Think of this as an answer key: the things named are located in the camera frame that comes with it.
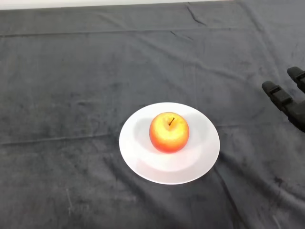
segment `white plate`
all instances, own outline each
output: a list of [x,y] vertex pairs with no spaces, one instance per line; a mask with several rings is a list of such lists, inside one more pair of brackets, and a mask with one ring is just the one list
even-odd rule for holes
[[[163,112],[181,115],[190,128],[186,146],[176,153],[158,151],[149,139],[152,120]],[[135,112],[125,122],[119,144],[124,161],[136,174],[167,185],[187,183],[207,173],[220,149],[212,122],[196,109],[177,103],[152,104]]]

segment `apple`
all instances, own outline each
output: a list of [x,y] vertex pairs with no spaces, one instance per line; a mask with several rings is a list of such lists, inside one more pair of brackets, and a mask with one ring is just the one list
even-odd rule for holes
[[149,128],[152,145],[166,153],[173,153],[185,147],[189,134],[186,120],[173,112],[157,115]]

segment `dark gray cloth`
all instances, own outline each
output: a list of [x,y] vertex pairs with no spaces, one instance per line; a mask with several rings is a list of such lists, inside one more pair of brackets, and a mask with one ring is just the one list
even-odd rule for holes
[[[303,229],[305,135],[261,84],[304,95],[305,1],[0,11],[1,229]],[[158,102],[216,126],[215,166],[142,179],[118,137]]]

